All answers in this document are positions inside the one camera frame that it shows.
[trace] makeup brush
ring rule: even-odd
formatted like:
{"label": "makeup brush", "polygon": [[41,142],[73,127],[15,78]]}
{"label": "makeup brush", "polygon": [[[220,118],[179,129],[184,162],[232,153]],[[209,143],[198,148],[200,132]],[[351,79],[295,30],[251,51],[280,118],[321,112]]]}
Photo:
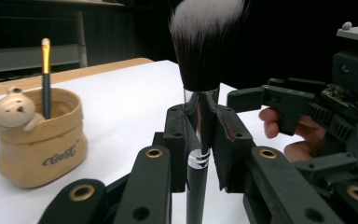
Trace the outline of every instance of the makeup brush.
{"label": "makeup brush", "polygon": [[45,119],[50,119],[50,40],[42,39],[42,94],[43,94],[43,115]]}
{"label": "makeup brush", "polygon": [[[188,166],[186,223],[202,223],[210,148],[221,76],[244,21],[243,0],[185,0],[172,14],[170,32],[184,85]],[[197,136],[199,142],[189,139]]]}

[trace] human hand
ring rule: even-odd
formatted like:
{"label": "human hand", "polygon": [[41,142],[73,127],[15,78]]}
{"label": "human hand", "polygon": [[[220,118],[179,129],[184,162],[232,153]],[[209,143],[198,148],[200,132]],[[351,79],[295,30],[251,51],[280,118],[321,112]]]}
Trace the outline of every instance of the human hand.
{"label": "human hand", "polygon": [[[278,119],[280,112],[272,107],[260,111],[258,117],[264,121],[264,132],[267,138],[274,138],[279,133]],[[304,141],[295,142],[284,148],[284,155],[289,161],[306,161],[315,157],[325,135],[325,129],[312,120],[310,116],[301,116],[295,134]]]}

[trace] pencil holder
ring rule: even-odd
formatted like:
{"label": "pencil holder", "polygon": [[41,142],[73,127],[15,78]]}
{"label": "pencil holder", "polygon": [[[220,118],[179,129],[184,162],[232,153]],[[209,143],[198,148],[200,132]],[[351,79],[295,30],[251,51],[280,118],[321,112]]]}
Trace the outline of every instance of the pencil holder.
{"label": "pencil holder", "polygon": [[[15,102],[11,103],[12,111],[21,110],[22,114],[34,116],[25,124],[13,126],[3,125],[7,121],[2,122],[5,117],[0,115],[1,175],[19,187],[35,188],[67,174],[85,160],[88,141],[83,134],[81,100],[76,94],[64,89],[51,89],[51,119],[41,116],[41,90],[9,92],[7,98],[13,97],[11,94],[16,94]],[[7,112],[5,107],[10,104],[5,105],[5,99],[0,100],[0,109],[3,107]],[[32,104],[25,103],[29,99],[34,103],[34,108]]]}

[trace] table surface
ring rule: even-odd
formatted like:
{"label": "table surface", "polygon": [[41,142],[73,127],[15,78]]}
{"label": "table surface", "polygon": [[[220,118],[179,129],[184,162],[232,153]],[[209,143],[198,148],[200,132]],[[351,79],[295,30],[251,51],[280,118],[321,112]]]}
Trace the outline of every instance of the table surface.
{"label": "table surface", "polygon": [[[0,223],[37,223],[44,210],[66,185],[93,178],[111,184],[131,171],[137,153],[152,144],[155,132],[163,132],[167,109],[183,103],[179,68],[170,61],[139,58],[76,69],[51,75],[52,88],[77,93],[82,100],[83,132],[89,141],[87,158],[70,173],[48,185],[21,189],[0,175]],[[0,98],[10,86],[40,88],[41,78],[0,83]],[[219,104],[235,89],[221,84]],[[279,134],[267,139],[258,111],[239,114],[258,146],[282,150],[297,136]],[[172,195],[172,223],[186,223],[186,194]],[[213,157],[210,159],[204,207],[208,224],[249,223],[242,194],[219,190]]]}

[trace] white bristle tips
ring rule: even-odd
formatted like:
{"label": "white bristle tips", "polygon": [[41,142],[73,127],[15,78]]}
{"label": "white bristle tips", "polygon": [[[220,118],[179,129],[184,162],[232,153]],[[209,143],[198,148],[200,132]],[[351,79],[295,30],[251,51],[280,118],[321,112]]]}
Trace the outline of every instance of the white bristle tips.
{"label": "white bristle tips", "polygon": [[42,45],[50,45],[50,40],[48,38],[43,38]]}

